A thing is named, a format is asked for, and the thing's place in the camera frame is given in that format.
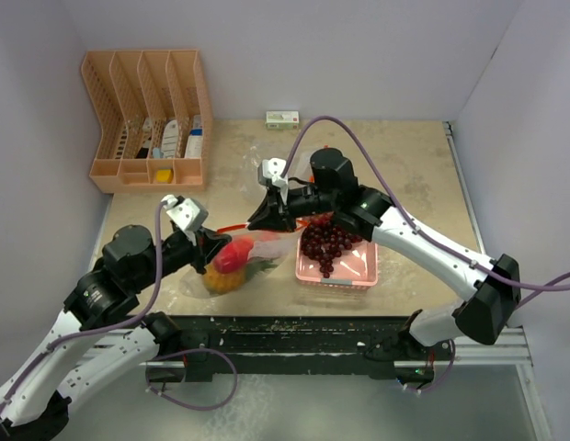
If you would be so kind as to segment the orange toy pineapple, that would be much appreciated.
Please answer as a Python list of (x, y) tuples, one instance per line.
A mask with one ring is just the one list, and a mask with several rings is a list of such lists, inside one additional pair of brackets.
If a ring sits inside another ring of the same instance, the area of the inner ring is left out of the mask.
[(253, 259), (240, 268), (221, 273), (214, 264), (206, 266), (206, 273), (201, 276), (202, 284), (212, 295), (222, 295), (240, 289), (258, 275), (263, 275), (277, 267), (274, 260)]

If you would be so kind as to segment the red yellow mango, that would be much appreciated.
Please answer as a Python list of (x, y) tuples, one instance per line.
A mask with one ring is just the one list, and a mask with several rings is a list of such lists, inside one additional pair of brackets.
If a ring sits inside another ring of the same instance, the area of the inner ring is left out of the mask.
[(254, 246), (249, 241), (232, 241), (226, 245), (213, 259), (212, 263), (216, 271), (221, 274), (229, 274), (245, 266), (250, 251)]

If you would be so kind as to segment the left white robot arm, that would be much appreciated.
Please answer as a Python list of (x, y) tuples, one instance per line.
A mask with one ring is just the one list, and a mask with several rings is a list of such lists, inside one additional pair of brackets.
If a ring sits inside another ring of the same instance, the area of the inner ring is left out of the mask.
[(232, 240), (204, 227), (193, 234), (175, 228), (162, 239), (141, 225), (114, 234), (30, 360), (0, 387), (0, 440), (52, 440), (90, 392), (143, 361), (177, 355), (181, 330), (169, 316), (150, 306), (129, 313), (163, 277), (184, 266), (204, 273)]

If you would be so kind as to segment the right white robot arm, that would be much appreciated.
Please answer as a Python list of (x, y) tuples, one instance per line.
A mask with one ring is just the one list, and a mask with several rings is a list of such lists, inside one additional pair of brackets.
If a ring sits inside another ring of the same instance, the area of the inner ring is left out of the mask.
[(266, 195), (248, 220), (250, 230), (292, 232), (299, 218), (329, 213), (343, 230), (403, 255), (451, 288), (457, 302), (409, 317), (399, 345), (410, 359), (461, 335), (482, 345), (496, 342), (520, 302), (513, 257), (470, 251), (416, 220), (380, 190), (360, 184), (338, 149), (313, 153), (313, 182), (302, 187), (290, 188), (285, 165), (271, 158), (257, 168)]

